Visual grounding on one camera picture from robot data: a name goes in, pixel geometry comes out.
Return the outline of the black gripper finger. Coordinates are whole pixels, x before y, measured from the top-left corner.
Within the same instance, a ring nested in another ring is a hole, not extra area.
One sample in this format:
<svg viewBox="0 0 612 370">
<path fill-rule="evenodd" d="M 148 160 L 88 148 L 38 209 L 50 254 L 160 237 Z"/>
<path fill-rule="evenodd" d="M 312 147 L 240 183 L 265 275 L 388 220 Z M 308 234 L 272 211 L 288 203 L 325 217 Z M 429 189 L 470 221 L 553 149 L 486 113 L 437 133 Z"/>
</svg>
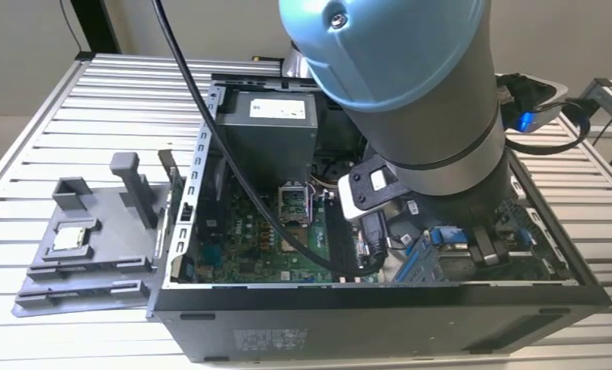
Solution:
<svg viewBox="0 0 612 370">
<path fill-rule="evenodd" d="M 494 267 L 509 261 L 506 245 L 490 227 L 473 227 L 469 236 L 469 251 L 478 268 Z"/>
</svg>

